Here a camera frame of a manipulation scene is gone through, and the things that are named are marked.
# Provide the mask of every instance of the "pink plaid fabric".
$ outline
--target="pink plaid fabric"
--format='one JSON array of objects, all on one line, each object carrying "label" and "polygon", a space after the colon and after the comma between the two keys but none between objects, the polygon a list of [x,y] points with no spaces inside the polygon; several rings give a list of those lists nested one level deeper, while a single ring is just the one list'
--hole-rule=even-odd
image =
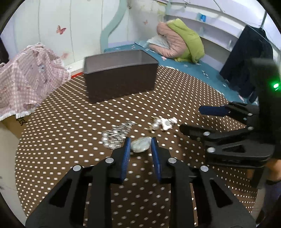
[{"label": "pink plaid fabric", "polygon": [[0,121],[34,112],[49,93],[71,79],[61,59],[42,44],[28,46],[0,65]]}]

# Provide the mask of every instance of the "table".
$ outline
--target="table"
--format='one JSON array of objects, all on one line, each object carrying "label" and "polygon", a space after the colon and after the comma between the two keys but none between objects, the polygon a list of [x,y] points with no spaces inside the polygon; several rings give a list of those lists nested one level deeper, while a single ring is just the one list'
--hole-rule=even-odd
[{"label": "table", "polygon": [[[204,165],[202,144],[182,135],[179,125],[208,126],[221,131],[243,128],[229,117],[202,116],[198,112],[200,105],[225,103],[227,100],[209,85],[170,67],[158,67],[154,91],[96,104],[89,102],[82,76],[70,80],[36,109],[20,139],[15,176],[25,214],[28,216],[36,208],[71,167],[95,165],[110,156],[111,150],[102,145],[101,133],[127,120],[137,123],[129,133],[132,140],[156,136],[159,145],[169,149],[172,156],[194,167]],[[151,116],[159,115],[176,117],[178,125],[166,132],[144,130]],[[170,188],[157,183],[152,164],[151,154],[131,155],[124,184],[112,185],[113,227],[168,227]],[[251,211],[257,190],[251,188],[246,171],[210,168]]]}]

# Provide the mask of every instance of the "butterfly wall decal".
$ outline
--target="butterfly wall decal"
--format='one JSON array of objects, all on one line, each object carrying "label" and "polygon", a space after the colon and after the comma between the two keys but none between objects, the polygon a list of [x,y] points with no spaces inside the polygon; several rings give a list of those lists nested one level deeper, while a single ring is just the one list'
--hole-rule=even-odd
[{"label": "butterfly wall decal", "polygon": [[60,28],[60,25],[58,25],[56,32],[59,33],[60,35],[62,35],[65,30],[66,30],[66,28]]}]

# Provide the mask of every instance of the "dark brown box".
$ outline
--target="dark brown box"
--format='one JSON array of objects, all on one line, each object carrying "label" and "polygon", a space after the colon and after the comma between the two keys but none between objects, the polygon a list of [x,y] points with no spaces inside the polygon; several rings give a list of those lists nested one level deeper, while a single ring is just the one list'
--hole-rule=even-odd
[{"label": "dark brown box", "polygon": [[85,58],[84,77],[92,103],[154,89],[158,61],[142,50]]}]

